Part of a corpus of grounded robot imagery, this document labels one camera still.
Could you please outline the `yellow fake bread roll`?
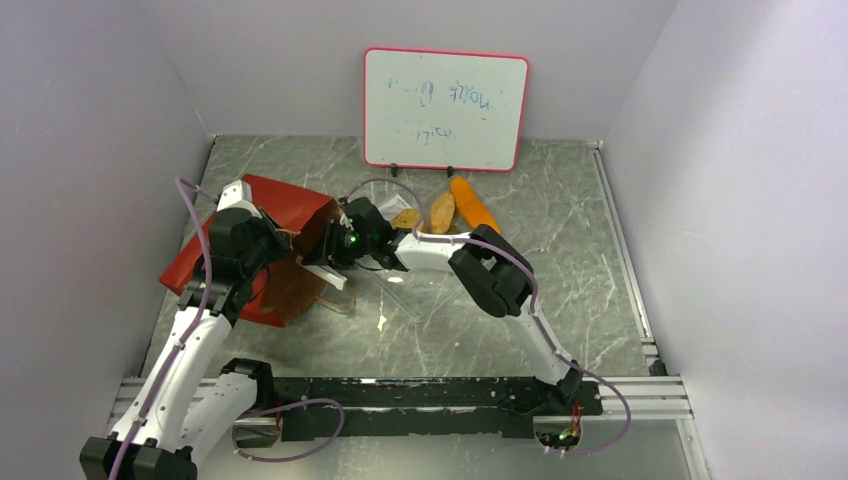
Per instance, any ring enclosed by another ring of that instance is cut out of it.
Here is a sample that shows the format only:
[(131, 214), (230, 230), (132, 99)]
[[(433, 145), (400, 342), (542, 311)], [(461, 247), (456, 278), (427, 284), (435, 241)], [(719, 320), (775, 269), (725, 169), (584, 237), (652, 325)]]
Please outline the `yellow fake bread roll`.
[(425, 221), (421, 218), (421, 214), (418, 210), (407, 208), (398, 212), (390, 220), (390, 225), (396, 229), (412, 230), (415, 228), (422, 231), (425, 227)]

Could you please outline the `metal tongs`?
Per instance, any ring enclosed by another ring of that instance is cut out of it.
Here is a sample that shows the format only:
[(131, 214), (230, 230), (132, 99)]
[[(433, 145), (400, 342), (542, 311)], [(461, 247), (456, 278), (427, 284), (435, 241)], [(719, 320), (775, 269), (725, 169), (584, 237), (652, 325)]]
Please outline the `metal tongs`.
[(328, 266), (302, 264), (301, 267), (333, 286), (336, 290), (343, 291), (346, 287), (347, 278)]

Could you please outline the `red brown paper bag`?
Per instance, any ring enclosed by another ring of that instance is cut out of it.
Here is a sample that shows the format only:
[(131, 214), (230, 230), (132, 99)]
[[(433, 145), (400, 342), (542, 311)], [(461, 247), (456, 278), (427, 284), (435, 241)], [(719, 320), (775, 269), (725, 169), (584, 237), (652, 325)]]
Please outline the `red brown paper bag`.
[(178, 329), (199, 314), (285, 327), (317, 300), (329, 281), (307, 258), (340, 217), (335, 199), (247, 174), (211, 196), (215, 207), (202, 219), (190, 183), (175, 182), (195, 229), (160, 277), (178, 296)]

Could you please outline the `orange fake bread loaf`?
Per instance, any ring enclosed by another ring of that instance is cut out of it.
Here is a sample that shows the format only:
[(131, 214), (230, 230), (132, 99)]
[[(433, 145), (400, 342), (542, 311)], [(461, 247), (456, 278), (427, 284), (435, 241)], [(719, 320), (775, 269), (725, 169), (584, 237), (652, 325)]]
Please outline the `orange fake bread loaf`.
[(454, 197), (455, 208), (463, 220), (472, 228), (488, 226), (501, 233), (497, 220), (478, 197), (472, 185), (463, 177), (455, 176), (450, 180), (450, 191)]

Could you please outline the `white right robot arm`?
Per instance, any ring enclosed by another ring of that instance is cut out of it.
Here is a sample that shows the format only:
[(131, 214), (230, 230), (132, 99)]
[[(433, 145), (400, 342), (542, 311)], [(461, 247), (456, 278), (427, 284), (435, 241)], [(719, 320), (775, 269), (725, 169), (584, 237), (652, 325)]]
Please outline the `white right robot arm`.
[(539, 304), (539, 284), (529, 262), (493, 227), (469, 233), (422, 233), (396, 228), (366, 198), (343, 206), (340, 220), (325, 223), (306, 265), (346, 270), (369, 257), (384, 270), (453, 274), (475, 305), (505, 321), (525, 348), (539, 398), (550, 413), (562, 414), (578, 399), (583, 372), (565, 350)]

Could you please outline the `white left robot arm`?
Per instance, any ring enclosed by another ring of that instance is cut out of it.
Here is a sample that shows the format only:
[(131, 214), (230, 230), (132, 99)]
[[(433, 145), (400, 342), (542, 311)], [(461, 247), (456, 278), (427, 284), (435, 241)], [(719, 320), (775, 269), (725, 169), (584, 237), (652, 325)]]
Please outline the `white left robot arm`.
[(169, 344), (111, 432), (82, 447), (88, 479), (195, 479), (240, 415), (275, 406), (270, 365), (246, 359), (227, 363), (212, 392), (193, 400), (213, 353), (251, 301), (255, 278), (290, 252), (290, 240), (246, 200), (217, 208), (199, 239), (202, 256), (179, 298)]

